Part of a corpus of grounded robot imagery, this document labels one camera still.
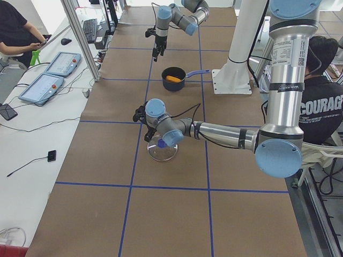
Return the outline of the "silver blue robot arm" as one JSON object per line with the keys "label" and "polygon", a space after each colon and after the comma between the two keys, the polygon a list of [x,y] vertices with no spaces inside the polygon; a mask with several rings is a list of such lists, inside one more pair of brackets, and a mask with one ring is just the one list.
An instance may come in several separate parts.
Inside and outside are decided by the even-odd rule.
{"label": "silver blue robot arm", "polygon": [[287,178],[302,165],[303,131],[299,127],[309,39],[318,28],[320,1],[270,1],[273,40],[271,79],[265,124],[256,132],[218,124],[175,120],[160,99],[143,106],[140,121],[148,128],[145,140],[159,133],[173,147],[184,137],[204,139],[232,149],[255,153],[264,173]]}
{"label": "silver blue robot arm", "polygon": [[159,56],[164,55],[167,49],[167,36],[170,23],[183,30],[186,34],[192,36],[198,29],[198,26],[210,15],[210,8],[206,1],[181,1],[182,5],[191,12],[190,16],[184,15],[176,4],[169,6],[159,6],[155,13],[155,25],[147,29],[146,37],[155,37],[155,46],[152,57],[156,62]]}

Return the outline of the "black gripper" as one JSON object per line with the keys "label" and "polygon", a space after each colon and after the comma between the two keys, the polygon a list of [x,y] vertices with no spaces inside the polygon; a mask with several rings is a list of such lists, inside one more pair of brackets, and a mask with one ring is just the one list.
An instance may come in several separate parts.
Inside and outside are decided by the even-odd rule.
{"label": "black gripper", "polygon": [[146,142],[150,142],[152,140],[152,138],[154,137],[155,133],[156,133],[156,129],[154,127],[151,127],[150,125],[146,124],[147,126],[147,133],[144,135],[144,140]]}
{"label": "black gripper", "polygon": [[159,54],[160,56],[164,55],[164,51],[167,47],[167,36],[156,35],[155,44],[156,44],[156,48],[153,48],[152,57],[153,57],[153,61],[157,62]]}

